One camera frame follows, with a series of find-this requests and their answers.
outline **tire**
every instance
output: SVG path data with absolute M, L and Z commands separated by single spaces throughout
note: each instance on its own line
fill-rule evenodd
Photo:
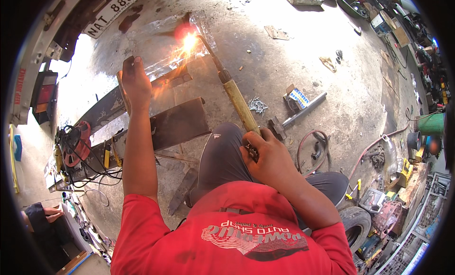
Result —
M 339 212 L 352 253 L 363 244 L 371 227 L 370 214 L 360 207 L 349 207 Z

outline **gray pants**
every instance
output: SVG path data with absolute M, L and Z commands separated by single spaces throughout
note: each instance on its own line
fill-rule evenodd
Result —
M 197 187 L 191 190 L 187 205 L 192 207 L 202 196 L 230 181 L 251 181 L 260 183 L 248 172 L 243 162 L 239 147 L 242 146 L 242 132 L 234 123 L 220 124 L 213 130 L 205 144 L 199 165 Z M 324 195 L 334 205 L 344 197 L 348 187 L 348 178 L 339 172 L 324 172 L 308 176 L 306 180 Z M 306 225 L 297 214 L 299 227 Z

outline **bright light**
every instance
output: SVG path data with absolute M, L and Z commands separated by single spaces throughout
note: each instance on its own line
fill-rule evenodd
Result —
M 191 51 L 194 48 L 194 45 L 197 42 L 196 33 L 188 33 L 183 39 L 183 51 L 187 56 L 191 54 Z

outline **green cylinder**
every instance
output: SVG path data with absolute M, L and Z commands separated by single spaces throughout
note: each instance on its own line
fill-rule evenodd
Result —
M 414 122 L 414 132 L 420 131 L 423 136 L 442 136 L 444 132 L 444 115 L 445 113 L 436 113 L 431 116 L 421 115 L 417 117 L 419 120 Z

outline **plastic bottle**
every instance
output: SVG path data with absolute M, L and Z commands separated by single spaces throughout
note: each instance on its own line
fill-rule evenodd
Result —
M 398 169 L 398 161 L 397 161 L 397 150 L 395 147 L 395 143 L 387 137 L 387 135 L 382 135 L 382 139 L 385 142 L 384 146 L 384 154 L 385 154 L 385 164 L 388 165 L 387 173 L 390 175 L 390 180 L 394 181 L 396 179 L 395 173 Z

